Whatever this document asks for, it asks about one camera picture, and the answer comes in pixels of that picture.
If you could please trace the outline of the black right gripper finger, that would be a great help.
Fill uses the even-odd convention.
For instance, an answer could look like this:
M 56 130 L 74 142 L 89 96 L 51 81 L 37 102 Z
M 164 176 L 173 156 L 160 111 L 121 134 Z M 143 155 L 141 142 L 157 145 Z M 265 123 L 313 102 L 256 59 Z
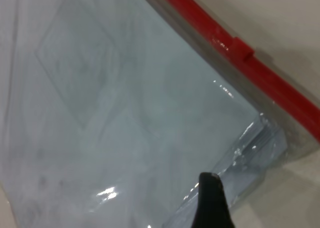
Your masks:
M 198 181 L 198 204 L 193 228 L 234 228 L 224 187 L 215 173 L 201 173 Z

